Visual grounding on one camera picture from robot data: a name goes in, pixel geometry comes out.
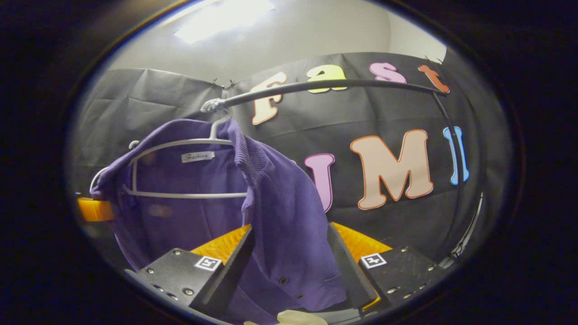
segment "gray ceiling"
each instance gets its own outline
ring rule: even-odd
[[[376,51],[441,61],[446,54],[445,46],[432,36],[365,0],[269,0],[275,8],[251,25],[193,44],[175,36],[190,21],[207,20],[207,9],[224,1],[237,0],[196,2],[145,30],[110,59],[107,69],[159,69],[207,81],[217,78],[217,84],[226,85],[229,79],[243,80],[323,54]],[[219,27],[217,19],[209,20],[217,22],[206,28]]]

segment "purple shirt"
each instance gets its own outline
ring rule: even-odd
[[[287,157],[244,136],[234,120],[217,132],[233,146],[193,144],[154,151],[138,159],[136,184],[146,192],[247,192],[247,197],[152,198],[123,190],[123,184],[132,189],[129,162],[134,157],[170,141],[208,138],[210,127],[196,120],[170,121],[102,172],[91,194],[112,203],[115,219],[109,223],[127,260],[139,270],[173,248],[191,250],[251,224],[255,247],[229,305],[236,316],[230,321],[275,324],[277,313],[286,309],[319,311],[344,301],[315,185]],[[214,152],[214,158],[183,158],[198,152]],[[287,282],[281,285],[281,279]]]

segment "letter m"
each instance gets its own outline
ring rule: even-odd
[[[434,184],[429,178],[428,153],[424,130],[411,130],[403,136],[399,159],[378,136],[365,136],[351,143],[351,151],[361,158],[364,175],[364,197],[358,203],[362,210],[379,208],[386,203],[381,193],[383,182],[394,201],[401,198],[409,175],[408,198],[429,194]]]

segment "black metal rod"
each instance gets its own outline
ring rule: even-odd
[[[223,107],[240,105],[246,102],[254,101],[255,99],[265,98],[274,95],[296,93],[304,90],[312,90],[320,88],[337,88],[337,87],[386,87],[386,88],[417,90],[427,93],[437,93],[440,95],[446,94],[438,89],[428,88],[410,83],[388,82],[381,80],[338,79],[338,80],[322,80],[316,82],[290,83],[281,86],[270,87],[265,90],[255,91],[253,93],[245,93],[225,99],[225,101],[223,102]]]
[[[450,129],[451,134],[451,142],[455,152],[455,159],[456,159],[456,166],[458,168],[458,195],[455,199],[455,208],[454,208],[454,216],[450,223],[450,228],[447,231],[445,242],[450,237],[451,231],[455,226],[455,220],[458,217],[458,213],[461,207],[461,199],[462,199],[462,183],[464,182],[464,166],[462,161],[462,151],[460,150],[459,142],[458,142],[458,135],[455,133],[454,124],[451,122],[450,116],[447,114],[446,108],[443,106],[442,102],[439,100],[439,97],[436,93],[432,93],[433,98],[435,99],[440,111],[442,112],[443,117],[446,119],[447,126]]]

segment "white hanger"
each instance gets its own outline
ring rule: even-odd
[[[187,140],[178,140],[178,141],[172,141],[172,142],[167,142],[167,143],[163,143],[161,145],[158,146],[154,146],[152,148],[149,148],[145,151],[143,151],[141,154],[139,154],[138,156],[136,156],[135,158],[133,158],[130,162],[130,164],[132,164],[132,190],[130,190],[129,188],[126,187],[126,185],[123,184],[123,189],[130,195],[135,195],[135,196],[141,196],[141,197],[158,197],[158,198],[192,198],[192,199],[196,199],[196,198],[236,198],[236,197],[246,197],[247,193],[219,193],[219,194],[176,194],[176,193],[155,193],[155,192],[142,192],[142,191],[138,191],[136,189],[136,161],[141,158],[142,156],[149,154],[153,151],[159,150],[159,149],[163,149],[163,148],[168,148],[168,147],[174,147],[174,146],[181,146],[181,145],[191,145],[191,144],[196,144],[196,143],[203,143],[203,144],[217,144],[217,145],[230,145],[232,146],[233,143],[229,140],[223,140],[223,139],[218,139],[217,138],[217,127],[225,122],[227,122],[229,119],[231,119],[231,112],[229,112],[228,109],[223,109],[223,111],[225,112],[225,117],[223,117],[222,119],[219,119],[217,121],[215,121],[213,123],[213,125],[211,125],[211,132],[208,138],[206,139],[187,139]],[[129,146],[129,148],[131,149],[131,147],[134,145],[134,141],[131,142],[131,145]]]

